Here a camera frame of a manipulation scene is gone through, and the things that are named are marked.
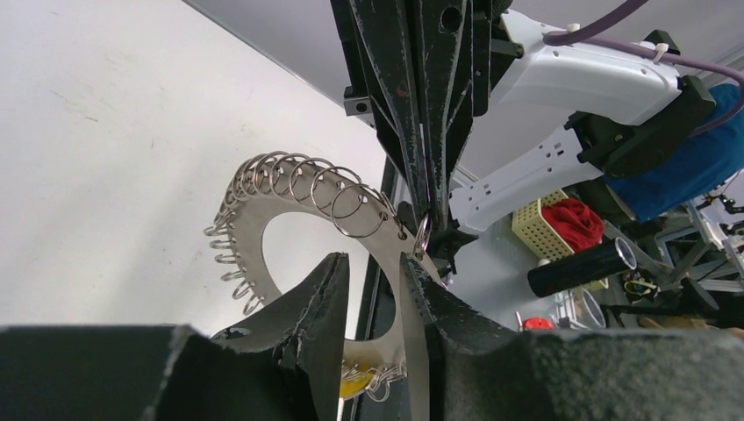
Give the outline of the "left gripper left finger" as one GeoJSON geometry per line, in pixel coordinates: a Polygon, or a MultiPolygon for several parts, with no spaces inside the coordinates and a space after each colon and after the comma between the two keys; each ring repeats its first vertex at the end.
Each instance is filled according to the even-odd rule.
{"type": "Polygon", "coordinates": [[[329,253],[296,287],[213,340],[249,420],[334,420],[347,321],[349,258],[329,253]]]}

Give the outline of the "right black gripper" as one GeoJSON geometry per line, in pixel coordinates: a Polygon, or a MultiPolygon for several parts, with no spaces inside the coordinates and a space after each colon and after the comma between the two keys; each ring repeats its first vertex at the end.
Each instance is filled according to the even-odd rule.
{"type": "Polygon", "coordinates": [[[501,23],[510,1],[413,1],[413,47],[403,1],[332,1],[350,84],[349,116],[392,120],[416,218],[447,225],[447,131],[467,101],[475,118],[522,54],[501,23]]]}

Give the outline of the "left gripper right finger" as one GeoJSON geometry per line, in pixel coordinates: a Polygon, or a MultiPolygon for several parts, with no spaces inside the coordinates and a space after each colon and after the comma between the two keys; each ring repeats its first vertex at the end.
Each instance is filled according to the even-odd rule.
{"type": "Polygon", "coordinates": [[[410,253],[400,256],[411,415],[416,420],[516,420],[523,406],[502,355],[517,333],[441,287],[410,253]]]}

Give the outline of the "metal disc with keyrings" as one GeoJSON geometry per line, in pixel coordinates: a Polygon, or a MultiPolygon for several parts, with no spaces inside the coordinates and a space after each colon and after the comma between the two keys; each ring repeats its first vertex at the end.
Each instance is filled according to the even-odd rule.
{"type": "Polygon", "coordinates": [[[247,159],[232,174],[207,171],[198,179],[204,183],[199,195],[214,212],[204,234],[231,292],[212,325],[265,314],[289,292],[290,276],[323,252],[367,254],[391,291],[402,283],[401,252],[435,274],[420,231],[406,226],[389,198],[349,168],[274,151],[247,159]]]}

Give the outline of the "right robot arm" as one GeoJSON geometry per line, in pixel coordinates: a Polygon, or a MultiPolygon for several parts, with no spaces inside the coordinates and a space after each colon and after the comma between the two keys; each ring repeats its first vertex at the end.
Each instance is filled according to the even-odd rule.
{"type": "Polygon", "coordinates": [[[712,97],[675,45],[547,25],[508,1],[333,1],[349,111],[372,124],[414,222],[477,232],[539,194],[627,178],[706,128],[712,97]]]}

